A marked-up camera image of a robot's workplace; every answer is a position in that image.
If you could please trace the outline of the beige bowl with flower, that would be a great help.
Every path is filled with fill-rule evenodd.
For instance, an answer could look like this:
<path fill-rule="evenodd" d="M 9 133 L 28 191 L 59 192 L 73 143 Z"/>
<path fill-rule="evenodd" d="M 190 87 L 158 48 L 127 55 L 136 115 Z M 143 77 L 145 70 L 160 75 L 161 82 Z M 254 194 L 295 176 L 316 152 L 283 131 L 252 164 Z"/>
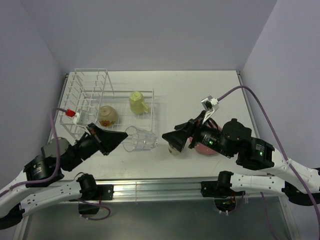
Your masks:
<path fill-rule="evenodd" d="M 104 105 L 99 109 L 97 121 L 102 127 L 111 127 L 119 120 L 117 111 L 109 105 Z"/>

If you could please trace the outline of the clear drinking glass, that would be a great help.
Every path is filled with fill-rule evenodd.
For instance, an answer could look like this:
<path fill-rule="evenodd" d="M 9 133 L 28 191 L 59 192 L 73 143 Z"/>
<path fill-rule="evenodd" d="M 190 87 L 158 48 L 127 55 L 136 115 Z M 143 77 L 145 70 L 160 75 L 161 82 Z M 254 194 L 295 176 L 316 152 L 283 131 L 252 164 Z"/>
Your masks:
<path fill-rule="evenodd" d="M 135 126 L 129 126 L 125 132 L 128 136 L 122 145 L 127 152 L 150 151 L 157 146 L 158 138 L 153 132 Z"/>

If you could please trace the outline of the yellow-green mug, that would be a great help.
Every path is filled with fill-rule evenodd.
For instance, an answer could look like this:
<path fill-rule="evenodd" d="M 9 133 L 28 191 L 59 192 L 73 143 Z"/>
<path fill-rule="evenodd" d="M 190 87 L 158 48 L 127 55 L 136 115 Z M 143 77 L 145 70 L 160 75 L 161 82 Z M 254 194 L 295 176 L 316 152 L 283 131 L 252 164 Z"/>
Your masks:
<path fill-rule="evenodd" d="M 149 113 L 150 108 L 145 102 L 145 98 L 140 91 L 133 91 L 129 96 L 130 110 L 137 115 Z"/>

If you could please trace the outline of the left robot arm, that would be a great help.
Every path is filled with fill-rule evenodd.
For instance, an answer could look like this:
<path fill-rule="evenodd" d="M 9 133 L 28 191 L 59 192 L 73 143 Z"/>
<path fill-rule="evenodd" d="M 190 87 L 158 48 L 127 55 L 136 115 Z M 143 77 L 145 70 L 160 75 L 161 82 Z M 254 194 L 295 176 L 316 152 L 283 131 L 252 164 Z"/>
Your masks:
<path fill-rule="evenodd" d="M 1 230 L 16 226 L 24 217 L 61 202 L 93 200 L 99 189 L 93 175 L 88 173 L 57 188 L 49 186 L 62 180 L 63 172 L 71 172 L 95 153 L 109 155 L 127 137 L 126 132 L 103 130 L 91 123 L 74 144 L 63 137 L 51 140 L 0 191 Z"/>

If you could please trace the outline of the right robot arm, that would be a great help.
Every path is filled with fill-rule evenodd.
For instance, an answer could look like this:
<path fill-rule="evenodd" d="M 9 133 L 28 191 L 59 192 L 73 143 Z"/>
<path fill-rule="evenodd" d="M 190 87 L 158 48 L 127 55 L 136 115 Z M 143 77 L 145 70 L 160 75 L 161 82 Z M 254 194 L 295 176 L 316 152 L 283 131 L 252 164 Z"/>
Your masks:
<path fill-rule="evenodd" d="M 311 206 L 320 202 L 320 170 L 308 168 L 283 154 L 270 143 L 252 136 L 252 130 L 233 118 L 219 129 L 210 118 L 203 123 L 202 111 L 195 119 L 176 125 L 162 138 L 169 146 L 181 152 L 188 140 L 189 149 L 203 145 L 227 158 L 236 157 L 235 163 L 244 169 L 261 171 L 265 175 L 245 175 L 221 171 L 217 180 L 201 182 L 203 197 L 226 198 L 246 191 L 286 196 L 296 205 Z"/>

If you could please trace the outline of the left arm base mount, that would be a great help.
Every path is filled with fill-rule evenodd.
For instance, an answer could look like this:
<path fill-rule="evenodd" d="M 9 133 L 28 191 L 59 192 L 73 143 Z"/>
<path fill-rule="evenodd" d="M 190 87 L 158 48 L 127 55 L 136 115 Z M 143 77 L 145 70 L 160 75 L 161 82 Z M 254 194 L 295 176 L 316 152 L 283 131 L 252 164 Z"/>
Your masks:
<path fill-rule="evenodd" d="M 113 199 L 113 195 L 113 184 L 98 184 L 97 192 L 91 200 L 101 204 L 103 201 L 111 201 Z M 101 208 L 98 208 L 97 206 L 92 206 L 81 202 L 78 204 L 78 212 L 80 215 L 85 215 L 93 218 L 99 212 L 99 210 L 101 210 Z"/>

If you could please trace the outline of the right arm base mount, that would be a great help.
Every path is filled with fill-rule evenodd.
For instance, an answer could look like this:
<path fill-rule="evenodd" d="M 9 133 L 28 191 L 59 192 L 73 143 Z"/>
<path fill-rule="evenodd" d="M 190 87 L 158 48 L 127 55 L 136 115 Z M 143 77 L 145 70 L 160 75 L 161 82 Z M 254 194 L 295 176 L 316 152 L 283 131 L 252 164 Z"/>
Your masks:
<path fill-rule="evenodd" d="M 204 198 L 214 198 L 215 206 L 225 212 L 234 210 L 237 206 L 236 198 L 244 197 L 245 191 L 234 191 L 227 187 L 218 186 L 217 181 L 201 181 L 200 193 Z"/>

